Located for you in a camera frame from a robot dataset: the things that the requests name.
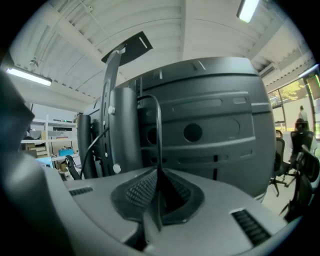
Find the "white screw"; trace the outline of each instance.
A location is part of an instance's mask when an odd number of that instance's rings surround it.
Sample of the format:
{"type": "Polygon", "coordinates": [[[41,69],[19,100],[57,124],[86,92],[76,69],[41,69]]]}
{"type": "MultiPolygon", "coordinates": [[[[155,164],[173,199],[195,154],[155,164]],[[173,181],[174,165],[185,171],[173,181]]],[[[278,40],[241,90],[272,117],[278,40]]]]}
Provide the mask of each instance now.
{"type": "Polygon", "coordinates": [[[113,165],[113,171],[114,171],[116,174],[120,173],[120,172],[121,172],[120,165],[117,164],[117,163],[114,164],[114,165],[113,165]]]}
{"type": "Polygon", "coordinates": [[[109,106],[108,108],[108,114],[109,115],[114,115],[116,112],[116,108],[114,106],[109,106]]]}

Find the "blue container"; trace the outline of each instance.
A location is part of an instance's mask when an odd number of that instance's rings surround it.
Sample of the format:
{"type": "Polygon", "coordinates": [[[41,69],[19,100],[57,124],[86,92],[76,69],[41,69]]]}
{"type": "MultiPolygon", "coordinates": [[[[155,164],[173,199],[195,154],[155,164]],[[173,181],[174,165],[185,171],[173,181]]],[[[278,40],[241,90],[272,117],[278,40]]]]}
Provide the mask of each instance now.
{"type": "Polygon", "coordinates": [[[60,157],[64,157],[67,155],[73,155],[74,154],[74,150],[73,149],[60,149],[59,150],[59,156],[60,157]]]}

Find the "floor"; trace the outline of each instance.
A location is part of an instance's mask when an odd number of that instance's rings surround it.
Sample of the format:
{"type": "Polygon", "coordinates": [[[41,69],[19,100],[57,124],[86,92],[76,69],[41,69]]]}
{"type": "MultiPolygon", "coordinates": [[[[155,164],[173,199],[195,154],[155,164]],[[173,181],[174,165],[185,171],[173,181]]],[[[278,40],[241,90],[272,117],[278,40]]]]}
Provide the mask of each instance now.
{"type": "MultiPolygon", "coordinates": [[[[284,179],[284,182],[287,184],[290,183],[290,181],[294,177],[292,176],[286,176],[284,179]]],[[[277,177],[277,180],[282,181],[282,177],[277,177]]],[[[296,181],[294,180],[289,187],[285,187],[282,184],[277,184],[279,189],[279,197],[277,197],[277,191],[273,184],[269,185],[266,191],[266,194],[264,196],[264,199],[262,201],[262,205],[268,208],[270,211],[275,213],[276,215],[279,215],[282,209],[289,203],[290,200],[292,200],[294,193],[295,193],[295,186],[296,181]]],[[[286,215],[287,211],[284,211],[280,216],[284,217],[286,215]]]]}

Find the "air vent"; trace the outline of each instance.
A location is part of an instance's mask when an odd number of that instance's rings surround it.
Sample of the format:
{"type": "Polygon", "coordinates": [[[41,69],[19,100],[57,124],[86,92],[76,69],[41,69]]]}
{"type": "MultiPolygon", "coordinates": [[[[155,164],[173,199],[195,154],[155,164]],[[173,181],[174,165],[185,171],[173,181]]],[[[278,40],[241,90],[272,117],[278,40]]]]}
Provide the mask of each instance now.
{"type": "Polygon", "coordinates": [[[86,187],[82,187],[82,188],[77,188],[77,189],[73,189],[73,190],[69,190],[71,196],[77,196],[77,195],[81,195],[84,193],[88,193],[90,191],[93,191],[92,187],[86,186],[86,187]]]}
{"type": "Polygon", "coordinates": [[[246,210],[236,211],[231,215],[254,246],[270,238],[270,234],[246,210]]]}
{"type": "Polygon", "coordinates": [[[266,68],[264,68],[263,70],[261,70],[259,72],[259,76],[261,78],[265,78],[266,76],[270,75],[271,73],[273,73],[276,70],[276,67],[273,63],[271,63],[270,65],[268,65],[266,68]]]}

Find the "circular hole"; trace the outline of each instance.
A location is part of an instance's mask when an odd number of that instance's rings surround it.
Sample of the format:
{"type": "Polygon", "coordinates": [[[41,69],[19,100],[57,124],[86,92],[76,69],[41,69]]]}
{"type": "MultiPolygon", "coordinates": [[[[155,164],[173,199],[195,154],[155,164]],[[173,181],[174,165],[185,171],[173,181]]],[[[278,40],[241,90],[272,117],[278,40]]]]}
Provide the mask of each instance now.
{"type": "Polygon", "coordinates": [[[189,142],[196,142],[202,136],[202,129],[199,125],[191,123],[184,128],[183,135],[189,142]]]}
{"type": "Polygon", "coordinates": [[[148,131],[146,137],[151,144],[156,145],[157,144],[157,129],[152,128],[150,131],[148,131]]]}

